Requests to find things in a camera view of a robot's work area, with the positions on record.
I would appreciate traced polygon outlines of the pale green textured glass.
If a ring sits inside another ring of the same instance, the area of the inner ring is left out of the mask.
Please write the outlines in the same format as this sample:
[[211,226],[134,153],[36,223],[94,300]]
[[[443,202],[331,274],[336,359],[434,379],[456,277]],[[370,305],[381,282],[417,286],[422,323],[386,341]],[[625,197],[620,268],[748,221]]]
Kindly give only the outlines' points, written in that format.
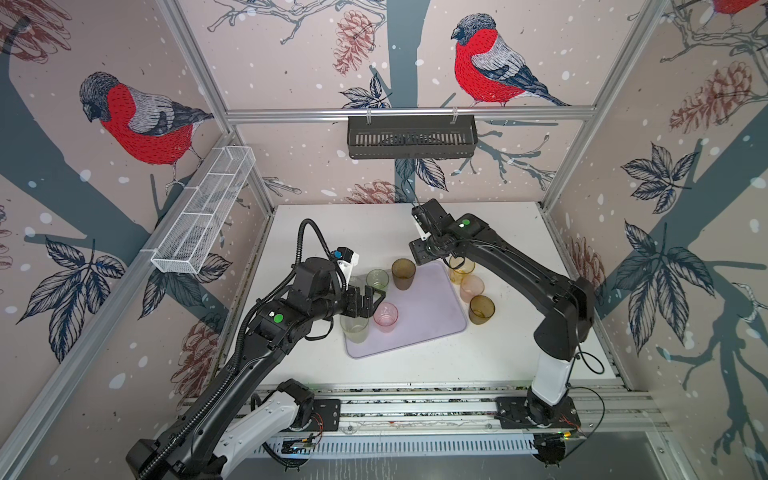
[[366,287],[366,280],[363,276],[353,276],[350,278],[348,286],[356,287],[360,292],[364,292]]

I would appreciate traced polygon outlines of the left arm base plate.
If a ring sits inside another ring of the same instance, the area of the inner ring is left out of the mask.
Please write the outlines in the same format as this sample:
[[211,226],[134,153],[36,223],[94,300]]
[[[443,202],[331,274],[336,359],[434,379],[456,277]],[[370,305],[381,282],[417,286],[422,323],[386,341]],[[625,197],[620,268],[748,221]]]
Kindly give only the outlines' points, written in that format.
[[314,399],[299,406],[296,418],[288,427],[294,432],[336,432],[341,417],[339,399]]

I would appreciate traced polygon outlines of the pink clear glass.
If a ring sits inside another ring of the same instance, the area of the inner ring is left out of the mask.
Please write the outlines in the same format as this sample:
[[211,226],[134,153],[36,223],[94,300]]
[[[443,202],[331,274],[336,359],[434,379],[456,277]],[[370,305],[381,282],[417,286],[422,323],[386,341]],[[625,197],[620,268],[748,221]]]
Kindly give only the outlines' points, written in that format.
[[389,333],[395,328],[398,318],[399,311],[390,302],[382,302],[373,316],[377,328],[384,333]]

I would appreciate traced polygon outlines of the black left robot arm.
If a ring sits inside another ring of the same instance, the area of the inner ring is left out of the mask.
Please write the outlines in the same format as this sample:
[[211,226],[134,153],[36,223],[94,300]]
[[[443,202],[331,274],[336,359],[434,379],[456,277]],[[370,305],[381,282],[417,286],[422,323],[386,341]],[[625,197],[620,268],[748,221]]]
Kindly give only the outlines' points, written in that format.
[[385,294],[348,281],[359,256],[340,247],[297,262],[289,275],[247,312],[234,354],[191,407],[156,439],[140,439],[126,462],[137,479],[224,479],[276,433],[311,420],[314,395],[289,379],[242,419],[256,388],[314,322],[342,315],[368,318]]

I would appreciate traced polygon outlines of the clear green glass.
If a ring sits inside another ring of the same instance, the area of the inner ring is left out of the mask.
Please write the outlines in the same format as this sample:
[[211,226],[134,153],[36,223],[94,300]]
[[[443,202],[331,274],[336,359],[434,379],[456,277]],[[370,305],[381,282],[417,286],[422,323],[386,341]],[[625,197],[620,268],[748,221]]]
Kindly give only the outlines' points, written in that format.
[[384,269],[373,269],[366,275],[366,285],[386,292],[390,283],[389,273]]

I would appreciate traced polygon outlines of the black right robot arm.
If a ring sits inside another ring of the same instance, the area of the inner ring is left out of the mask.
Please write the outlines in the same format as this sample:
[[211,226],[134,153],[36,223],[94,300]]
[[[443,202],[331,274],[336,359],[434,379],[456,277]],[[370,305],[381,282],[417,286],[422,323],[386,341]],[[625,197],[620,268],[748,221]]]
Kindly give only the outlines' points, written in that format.
[[533,425],[550,426],[566,408],[573,363],[594,324],[593,284],[536,262],[474,214],[455,219],[435,199],[413,207],[411,215],[420,235],[409,243],[417,265],[450,256],[470,260],[521,293],[543,315],[533,334],[540,354],[525,407]]

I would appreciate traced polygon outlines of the brown textured tall glass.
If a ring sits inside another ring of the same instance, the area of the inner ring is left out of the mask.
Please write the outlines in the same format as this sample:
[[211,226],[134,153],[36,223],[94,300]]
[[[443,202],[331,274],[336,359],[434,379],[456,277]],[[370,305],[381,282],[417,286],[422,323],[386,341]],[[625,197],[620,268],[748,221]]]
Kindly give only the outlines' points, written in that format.
[[416,265],[412,260],[400,258],[393,262],[391,266],[394,285],[401,291],[408,290],[415,278]]

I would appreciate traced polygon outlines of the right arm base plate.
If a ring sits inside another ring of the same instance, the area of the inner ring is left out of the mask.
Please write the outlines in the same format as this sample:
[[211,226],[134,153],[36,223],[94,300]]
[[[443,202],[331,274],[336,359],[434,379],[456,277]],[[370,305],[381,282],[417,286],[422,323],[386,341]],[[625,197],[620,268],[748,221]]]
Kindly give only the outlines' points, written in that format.
[[581,428],[575,404],[568,395],[550,406],[533,397],[497,397],[494,416],[505,430],[523,429],[559,429],[575,430]]

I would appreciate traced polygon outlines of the pale green frosted tall glass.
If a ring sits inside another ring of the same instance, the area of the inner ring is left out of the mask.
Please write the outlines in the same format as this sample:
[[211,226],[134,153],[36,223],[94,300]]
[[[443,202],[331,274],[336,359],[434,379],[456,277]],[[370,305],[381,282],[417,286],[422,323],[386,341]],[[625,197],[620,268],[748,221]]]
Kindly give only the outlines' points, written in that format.
[[360,344],[367,339],[370,330],[368,318],[340,316],[339,320],[343,334],[348,341]]

